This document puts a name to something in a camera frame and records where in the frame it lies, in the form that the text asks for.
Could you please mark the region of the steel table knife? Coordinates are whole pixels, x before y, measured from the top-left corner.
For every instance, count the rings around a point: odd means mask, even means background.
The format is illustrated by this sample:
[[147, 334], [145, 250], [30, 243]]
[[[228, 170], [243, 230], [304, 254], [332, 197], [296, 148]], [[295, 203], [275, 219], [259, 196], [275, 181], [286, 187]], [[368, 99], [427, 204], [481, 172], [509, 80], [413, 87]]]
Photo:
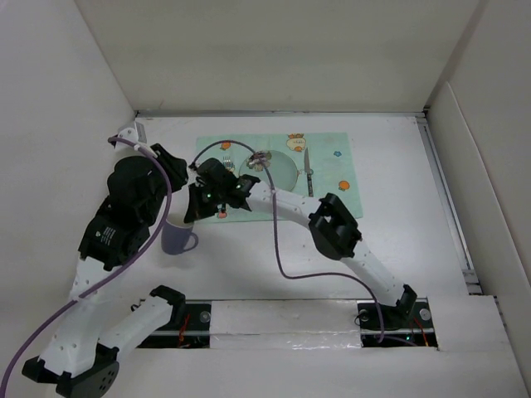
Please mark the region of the steel table knife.
[[304, 151], [304, 172], [306, 174], [308, 196], [313, 197], [314, 196], [313, 180], [312, 180], [313, 170], [311, 169], [311, 166], [310, 166], [309, 150], [307, 148]]

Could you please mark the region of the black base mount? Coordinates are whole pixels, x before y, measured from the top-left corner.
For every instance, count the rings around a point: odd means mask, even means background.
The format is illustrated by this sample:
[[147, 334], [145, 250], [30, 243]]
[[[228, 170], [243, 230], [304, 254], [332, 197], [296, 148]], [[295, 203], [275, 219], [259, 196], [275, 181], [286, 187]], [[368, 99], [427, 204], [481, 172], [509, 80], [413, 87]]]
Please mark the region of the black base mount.
[[168, 323], [152, 332], [139, 345], [146, 349], [201, 349], [210, 347], [212, 303], [187, 302], [179, 324]]
[[409, 318], [403, 320], [382, 306], [383, 340], [376, 305], [373, 301], [357, 302], [354, 323], [359, 327], [362, 348], [375, 347], [434, 347], [438, 348], [430, 305], [426, 298], [418, 299]]

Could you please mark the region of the steel fork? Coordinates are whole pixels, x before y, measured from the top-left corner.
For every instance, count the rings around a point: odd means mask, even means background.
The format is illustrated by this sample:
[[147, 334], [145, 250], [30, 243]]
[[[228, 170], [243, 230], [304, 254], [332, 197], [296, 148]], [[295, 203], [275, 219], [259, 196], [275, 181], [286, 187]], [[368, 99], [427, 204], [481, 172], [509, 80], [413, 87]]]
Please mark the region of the steel fork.
[[223, 162], [223, 165], [225, 167], [225, 169], [229, 170], [229, 171], [233, 171], [234, 170], [234, 165], [233, 165], [233, 162], [231, 160], [231, 158], [229, 156], [224, 156], [223, 159], [222, 159], [222, 162]]

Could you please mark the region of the purple ceramic mug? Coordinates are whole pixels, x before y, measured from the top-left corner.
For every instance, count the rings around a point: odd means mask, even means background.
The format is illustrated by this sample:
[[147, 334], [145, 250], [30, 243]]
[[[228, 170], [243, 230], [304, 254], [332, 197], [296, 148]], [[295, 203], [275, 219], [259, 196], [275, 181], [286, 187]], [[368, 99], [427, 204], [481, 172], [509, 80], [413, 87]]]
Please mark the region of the purple ceramic mug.
[[167, 255], [180, 255], [198, 246], [198, 236], [193, 231], [194, 224], [165, 221], [161, 233], [161, 248]]

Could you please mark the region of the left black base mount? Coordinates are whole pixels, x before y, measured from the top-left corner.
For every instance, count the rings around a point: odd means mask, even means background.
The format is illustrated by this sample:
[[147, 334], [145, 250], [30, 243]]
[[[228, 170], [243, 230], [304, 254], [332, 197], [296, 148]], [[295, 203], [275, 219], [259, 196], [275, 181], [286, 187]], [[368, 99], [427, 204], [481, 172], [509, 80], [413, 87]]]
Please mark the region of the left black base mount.
[[187, 302], [179, 324], [168, 323], [152, 332], [139, 345], [146, 349], [201, 349], [210, 347], [212, 303]]

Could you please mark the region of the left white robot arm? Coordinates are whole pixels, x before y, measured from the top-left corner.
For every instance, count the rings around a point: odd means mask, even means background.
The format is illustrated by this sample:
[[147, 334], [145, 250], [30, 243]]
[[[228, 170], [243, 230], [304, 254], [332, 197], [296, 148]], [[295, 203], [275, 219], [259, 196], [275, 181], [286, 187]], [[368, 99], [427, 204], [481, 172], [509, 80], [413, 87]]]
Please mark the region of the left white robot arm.
[[85, 229], [69, 302], [46, 349], [25, 361], [22, 374], [55, 386], [62, 397], [102, 397], [123, 361], [155, 330], [179, 327], [184, 294], [160, 285], [110, 330], [106, 316], [125, 271], [153, 244], [169, 213], [171, 196], [188, 181], [187, 164], [159, 144], [147, 145], [144, 127], [131, 122], [109, 139], [121, 158], [107, 179], [108, 195]]

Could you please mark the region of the green cartoon print placemat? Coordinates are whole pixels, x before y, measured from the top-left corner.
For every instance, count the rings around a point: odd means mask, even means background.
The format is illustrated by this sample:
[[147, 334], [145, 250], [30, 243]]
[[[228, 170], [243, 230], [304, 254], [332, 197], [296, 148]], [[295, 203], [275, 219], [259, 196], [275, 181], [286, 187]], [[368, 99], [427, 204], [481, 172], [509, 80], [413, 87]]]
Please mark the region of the green cartoon print placemat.
[[313, 170], [314, 196], [324, 197], [328, 193], [337, 195], [354, 218], [363, 216], [362, 202], [353, 165], [353, 156], [346, 133], [290, 133], [290, 134], [232, 134], [226, 136], [202, 136], [196, 140], [196, 150], [201, 151], [212, 143], [200, 158], [216, 158], [222, 162], [229, 156], [233, 162], [235, 176], [243, 161], [259, 151], [275, 150], [285, 153], [295, 161], [299, 176], [293, 193], [308, 194], [304, 172], [304, 151], [309, 150], [309, 162]]

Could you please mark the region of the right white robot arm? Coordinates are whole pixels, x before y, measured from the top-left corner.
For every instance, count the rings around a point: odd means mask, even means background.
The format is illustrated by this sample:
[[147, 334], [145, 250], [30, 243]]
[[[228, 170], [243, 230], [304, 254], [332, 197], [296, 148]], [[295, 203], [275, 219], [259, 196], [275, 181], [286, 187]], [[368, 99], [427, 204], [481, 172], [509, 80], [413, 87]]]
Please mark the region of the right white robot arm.
[[388, 323], [401, 327], [412, 319], [417, 294], [369, 249], [357, 221], [338, 196], [328, 193], [315, 198], [288, 192], [277, 187], [269, 173], [264, 179], [237, 177], [215, 158], [190, 168], [197, 177], [188, 186], [187, 223], [215, 216], [223, 205], [292, 221], [309, 231], [322, 256], [343, 263], [370, 288]]

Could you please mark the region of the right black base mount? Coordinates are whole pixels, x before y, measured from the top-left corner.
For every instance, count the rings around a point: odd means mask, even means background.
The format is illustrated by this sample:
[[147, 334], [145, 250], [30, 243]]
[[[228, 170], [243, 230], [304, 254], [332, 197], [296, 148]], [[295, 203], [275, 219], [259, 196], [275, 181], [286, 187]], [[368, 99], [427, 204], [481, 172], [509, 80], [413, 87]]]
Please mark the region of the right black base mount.
[[376, 305], [373, 301], [357, 302], [354, 323], [359, 327], [362, 348], [375, 347], [434, 347], [438, 348], [430, 305], [426, 298], [418, 299], [409, 318], [403, 320], [382, 306], [383, 340]]

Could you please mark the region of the green floral plate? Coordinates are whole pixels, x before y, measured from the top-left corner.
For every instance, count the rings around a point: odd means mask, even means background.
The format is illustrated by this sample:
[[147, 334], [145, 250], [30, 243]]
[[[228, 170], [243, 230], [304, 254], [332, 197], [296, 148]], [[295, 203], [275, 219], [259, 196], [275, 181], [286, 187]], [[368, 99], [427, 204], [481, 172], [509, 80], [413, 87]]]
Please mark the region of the green floral plate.
[[267, 184], [270, 184], [270, 175], [276, 188], [291, 192], [296, 186], [299, 171], [295, 161], [285, 153], [266, 150], [246, 158], [238, 174], [257, 177]]

